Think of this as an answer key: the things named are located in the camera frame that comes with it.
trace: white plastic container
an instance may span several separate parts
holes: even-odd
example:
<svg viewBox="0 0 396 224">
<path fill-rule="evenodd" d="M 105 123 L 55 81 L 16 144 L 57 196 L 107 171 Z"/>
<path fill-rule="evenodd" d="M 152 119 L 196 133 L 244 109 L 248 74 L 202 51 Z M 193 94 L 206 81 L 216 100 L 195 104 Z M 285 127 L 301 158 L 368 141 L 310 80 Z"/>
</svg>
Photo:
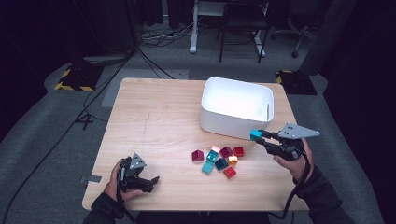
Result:
<svg viewBox="0 0 396 224">
<path fill-rule="evenodd" d="M 207 80 L 201 101 L 201 127 L 207 132 L 250 139 L 274 118 L 274 95 L 264 86 L 221 77 Z"/>
</svg>

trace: person's left hand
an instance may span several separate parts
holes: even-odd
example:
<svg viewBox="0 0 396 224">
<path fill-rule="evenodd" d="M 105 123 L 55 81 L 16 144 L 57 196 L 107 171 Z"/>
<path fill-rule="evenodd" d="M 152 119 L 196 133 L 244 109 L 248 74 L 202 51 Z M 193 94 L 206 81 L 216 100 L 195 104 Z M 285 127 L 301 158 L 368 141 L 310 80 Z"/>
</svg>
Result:
<svg viewBox="0 0 396 224">
<path fill-rule="evenodd" d="M 120 170 L 120 162 L 117 162 L 116 166 L 114 166 L 113 171 L 111 172 L 110 182 L 106 184 L 104 193 L 110 196 L 115 202 L 117 201 L 117 175 Z M 127 192 L 120 191 L 121 197 L 124 202 L 128 202 L 143 193 L 140 189 L 131 189 L 127 190 Z"/>
</svg>

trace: light wood tabletop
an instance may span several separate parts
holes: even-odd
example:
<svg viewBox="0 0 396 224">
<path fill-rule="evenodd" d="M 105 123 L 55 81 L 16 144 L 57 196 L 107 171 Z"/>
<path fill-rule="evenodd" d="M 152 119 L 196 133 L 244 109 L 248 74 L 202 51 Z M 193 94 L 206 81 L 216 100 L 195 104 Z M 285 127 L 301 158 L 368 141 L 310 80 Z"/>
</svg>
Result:
<svg viewBox="0 0 396 224">
<path fill-rule="evenodd" d="M 273 91 L 275 117 L 266 131 L 278 132 L 295 118 L 282 86 L 260 83 Z M 281 211 L 294 187 L 288 170 L 279 166 L 265 148 L 252 141 L 208 133 L 201 129 L 202 80 L 125 78 L 120 85 L 82 205 L 93 201 L 109 181 L 114 165 L 137 153 L 148 165 L 140 177 L 160 177 L 151 193 L 126 206 L 137 211 Z M 196 149 L 208 154 L 212 146 L 243 147 L 236 176 L 228 179 L 213 169 L 201 171 L 204 161 L 192 161 Z M 294 197 L 290 210 L 307 210 Z"/>
</svg>

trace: red block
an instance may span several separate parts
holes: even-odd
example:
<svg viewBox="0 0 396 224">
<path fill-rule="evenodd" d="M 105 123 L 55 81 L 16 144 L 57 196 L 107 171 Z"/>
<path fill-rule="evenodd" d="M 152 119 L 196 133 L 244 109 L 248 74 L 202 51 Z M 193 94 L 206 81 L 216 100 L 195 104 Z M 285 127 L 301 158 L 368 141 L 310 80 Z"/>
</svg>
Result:
<svg viewBox="0 0 396 224">
<path fill-rule="evenodd" d="M 230 147 L 224 147 L 221 151 L 220 154 L 223 158 L 227 158 L 229 156 L 233 155 L 233 151 L 231 150 Z"/>
<path fill-rule="evenodd" d="M 228 167 L 223 171 L 223 173 L 227 176 L 227 178 L 231 179 L 233 176 L 236 175 L 236 171 L 233 167 Z"/>
<path fill-rule="evenodd" d="M 193 161 L 203 161 L 204 160 L 204 152 L 201 150 L 195 150 L 191 153 Z"/>
<path fill-rule="evenodd" d="M 235 147 L 233 149 L 233 154 L 237 157 L 243 157 L 244 154 L 244 148 L 243 147 Z"/>
</svg>

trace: gray carpet floor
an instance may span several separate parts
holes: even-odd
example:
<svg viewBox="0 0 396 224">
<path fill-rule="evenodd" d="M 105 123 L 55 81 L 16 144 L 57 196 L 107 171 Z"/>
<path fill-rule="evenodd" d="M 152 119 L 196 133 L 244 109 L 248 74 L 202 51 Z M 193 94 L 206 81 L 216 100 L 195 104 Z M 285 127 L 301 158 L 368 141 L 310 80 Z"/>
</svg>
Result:
<svg viewBox="0 0 396 224">
<path fill-rule="evenodd" d="M 279 36 L 277 40 L 268 38 L 266 56 L 261 63 L 257 63 L 253 46 L 226 46 L 223 62 L 219 63 L 216 33 L 214 29 L 201 30 L 195 54 L 189 53 L 189 35 L 166 47 L 141 49 L 162 69 L 185 71 L 189 79 L 227 77 L 274 83 L 277 70 L 299 68 L 311 43 L 309 40 L 303 42 L 300 56 L 292 59 L 290 55 L 295 36 Z M 84 108 L 84 102 L 96 97 L 101 89 L 92 93 L 56 91 L 54 87 L 67 65 L 48 75 L 44 83 L 48 94 L 19 120 L 1 142 L 1 217 L 18 186 L 53 149 L 15 198 L 7 215 L 7 223 L 81 223 L 88 214 L 81 206 L 85 186 L 79 181 L 82 176 L 91 174 L 111 105 L 103 106 L 106 96 L 104 90 L 88 108 L 98 119 L 89 124 L 85 131 L 82 129 L 83 124 L 72 125 Z M 106 67 L 98 86 L 105 83 L 117 67 L 117 64 Z M 132 73 L 136 69 L 150 69 L 138 52 L 122 67 L 120 73 Z M 371 183 L 348 147 L 322 96 L 327 85 L 326 79 L 321 75 L 311 79 L 318 95 L 288 95 L 288 98 L 297 122 L 321 133 L 320 137 L 309 139 L 316 165 L 333 183 L 344 201 L 343 207 L 357 223 L 383 223 Z M 54 147 L 63 135 L 64 139 Z M 297 212 L 295 219 L 295 223 L 312 223 L 307 212 Z M 290 216 L 284 221 L 274 218 L 271 221 L 290 223 Z M 129 223 L 129 220 L 125 218 L 119 223 Z"/>
</svg>

